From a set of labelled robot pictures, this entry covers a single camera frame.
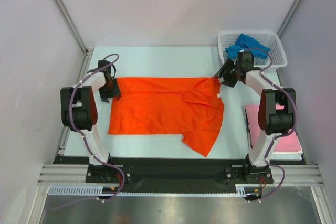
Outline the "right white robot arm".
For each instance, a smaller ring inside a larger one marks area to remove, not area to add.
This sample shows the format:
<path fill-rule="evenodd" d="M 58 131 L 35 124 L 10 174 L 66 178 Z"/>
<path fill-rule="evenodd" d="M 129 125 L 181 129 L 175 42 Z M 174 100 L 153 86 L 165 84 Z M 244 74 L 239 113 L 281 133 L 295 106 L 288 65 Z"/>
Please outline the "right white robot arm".
<path fill-rule="evenodd" d="M 227 184 L 272 183 L 270 157 L 282 137 L 294 133 L 297 123 L 296 92 L 283 88 L 264 75 L 254 65 L 254 56 L 249 51 L 238 53 L 236 61 L 225 60 L 215 75 L 222 84 L 233 88 L 238 81 L 252 88 L 259 96 L 257 143 L 246 155 L 241 167 L 225 169 Z"/>

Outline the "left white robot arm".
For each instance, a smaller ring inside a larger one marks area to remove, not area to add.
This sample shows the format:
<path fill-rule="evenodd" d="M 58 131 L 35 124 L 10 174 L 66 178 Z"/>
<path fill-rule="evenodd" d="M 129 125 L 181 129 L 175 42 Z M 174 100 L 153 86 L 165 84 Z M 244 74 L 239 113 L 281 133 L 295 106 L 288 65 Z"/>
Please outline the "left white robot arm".
<path fill-rule="evenodd" d="M 99 93 L 100 101 L 105 103 L 112 98 L 120 98 L 121 91 L 115 75 L 114 61 L 104 58 L 78 84 L 60 90 L 62 123 L 79 135 L 88 152 L 87 183 L 111 183 L 118 179 L 122 184 L 124 180 L 123 171 L 112 164 L 110 153 L 97 129 L 95 94 Z"/>

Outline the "orange t shirt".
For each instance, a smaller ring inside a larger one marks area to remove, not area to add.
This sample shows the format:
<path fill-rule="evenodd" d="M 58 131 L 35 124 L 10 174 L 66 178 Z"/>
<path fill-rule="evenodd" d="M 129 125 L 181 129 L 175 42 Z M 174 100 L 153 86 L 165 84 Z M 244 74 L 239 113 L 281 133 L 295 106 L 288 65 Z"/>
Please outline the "orange t shirt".
<path fill-rule="evenodd" d="M 117 79 L 121 97 L 111 105 L 110 135 L 180 134 L 207 157 L 222 127 L 224 103 L 217 78 Z"/>

